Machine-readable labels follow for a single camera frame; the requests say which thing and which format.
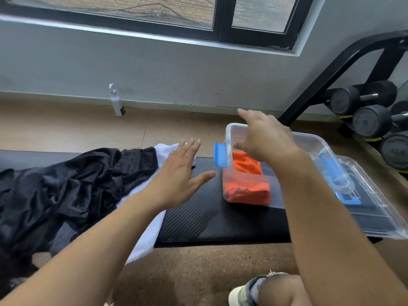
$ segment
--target person's left arm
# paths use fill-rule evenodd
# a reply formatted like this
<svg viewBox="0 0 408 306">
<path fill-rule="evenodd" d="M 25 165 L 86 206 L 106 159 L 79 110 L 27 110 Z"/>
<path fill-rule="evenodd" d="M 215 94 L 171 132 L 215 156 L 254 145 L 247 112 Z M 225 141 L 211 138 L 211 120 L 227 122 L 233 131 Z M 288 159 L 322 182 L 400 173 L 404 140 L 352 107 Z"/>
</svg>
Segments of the person's left arm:
<svg viewBox="0 0 408 306">
<path fill-rule="evenodd" d="M 191 177 L 200 140 L 172 151 L 141 192 L 64 248 L 48 264 L 0 301 L 0 306 L 101 306 L 136 242 L 161 211 L 184 203 L 215 176 Z"/>
</svg>

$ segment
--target clear plastic container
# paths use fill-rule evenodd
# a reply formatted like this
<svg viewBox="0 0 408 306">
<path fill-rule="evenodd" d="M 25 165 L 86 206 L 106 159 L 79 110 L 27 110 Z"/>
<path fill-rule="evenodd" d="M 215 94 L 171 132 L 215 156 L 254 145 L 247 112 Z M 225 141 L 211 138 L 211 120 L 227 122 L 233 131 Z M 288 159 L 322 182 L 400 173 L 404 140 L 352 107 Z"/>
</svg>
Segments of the clear plastic container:
<svg viewBox="0 0 408 306">
<path fill-rule="evenodd" d="M 367 236 L 408 239 L 408 225 L 370 177 L 348 157 L 337 156 L 354 182 L 350 194 L 336 193 Z"/>
<path fill-rule="evenodd" d="M 238 188 L 252 188 L 260 183 L 268 183 L 271 191 L 269 206 L 284 208 L 279 182 L 273 170 L 266 163 L 261 163 L 263 175 L 239 172 L 232 164 L 232 152 L 237 151 L 233 146 L 235 143 L 246 139 L 247 131 L 248 126 L 246 124 L 230 123 L 227 126 L 225 137 L 227 159 L 222 175 L 224 199 L 231 201 L 224 187 L 227 183 L 234 183 Z M 298 132 L 293 132 L 293 138 L 296 144 L 310 155 L 319 172 L 335 192 L 344 194 L 353 192 L 353 181 L 322 138 L 317 135 Z"/>
</svg>

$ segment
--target dumbbell handle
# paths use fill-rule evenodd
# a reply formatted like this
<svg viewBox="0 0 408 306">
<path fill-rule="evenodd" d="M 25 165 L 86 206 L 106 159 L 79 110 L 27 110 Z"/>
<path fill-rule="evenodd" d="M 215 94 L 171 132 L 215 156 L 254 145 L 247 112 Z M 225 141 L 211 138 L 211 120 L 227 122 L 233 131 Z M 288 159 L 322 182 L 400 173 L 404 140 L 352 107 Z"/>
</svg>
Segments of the dumbbell handle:
<svg viewBox="0 0 408 306">
<path fill-rule="evenodd" d="M 376 99 L 377 97 L 378 97 L 378 93 L 373 93 L 373 94 L 370 94 L 370 95 L 360 96 L 360 100 L 361 101 L 368 101 L 368 100 Z"/>
<path fill-rule="evenodd" d="M 406 120 L 406 119 L 408 119 L 408 112 L 402 112 L 398 115 L 391 116 L 392 122 L 398 122 L 398 121 Z"/>
</svg>

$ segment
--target window pane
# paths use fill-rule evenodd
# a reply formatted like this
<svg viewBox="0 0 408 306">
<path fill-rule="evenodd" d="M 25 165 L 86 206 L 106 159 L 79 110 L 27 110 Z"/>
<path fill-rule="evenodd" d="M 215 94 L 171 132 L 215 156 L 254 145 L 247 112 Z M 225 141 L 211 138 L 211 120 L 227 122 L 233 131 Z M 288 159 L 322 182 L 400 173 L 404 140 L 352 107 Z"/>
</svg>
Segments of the window pane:
<svg viewBox="0 0 408 306">
<path fill-rule="evenodd" d="M 14 4 L 212 29 L 215 0 L 11 0 Z"/>
<path fill-rule="evenodd" d="M 237 0 L 233 27 L 284 32 L 296 0 Z"/>
</svg>

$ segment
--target person's left hand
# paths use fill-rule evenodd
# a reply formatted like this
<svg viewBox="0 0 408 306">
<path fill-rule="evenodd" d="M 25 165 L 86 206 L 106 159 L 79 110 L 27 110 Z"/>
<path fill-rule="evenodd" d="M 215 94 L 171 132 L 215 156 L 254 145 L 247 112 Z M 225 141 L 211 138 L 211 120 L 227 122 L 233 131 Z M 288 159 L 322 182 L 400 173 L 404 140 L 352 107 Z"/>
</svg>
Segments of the person's left hand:
<svg viewBox="0 0 408 306">
<path fill-rule="evenodd" d="M 200 145 L 200 140 L 194 142 L 191 139 L 187 144 L 181 141 L 177 149 L 171 151 L 161 171 L 141 191 L 159 204 L 161 210 L 181 205 L 215 177 L 216 173 L 212 170 L 191 178 L 191 166 Z"/>
</svg>

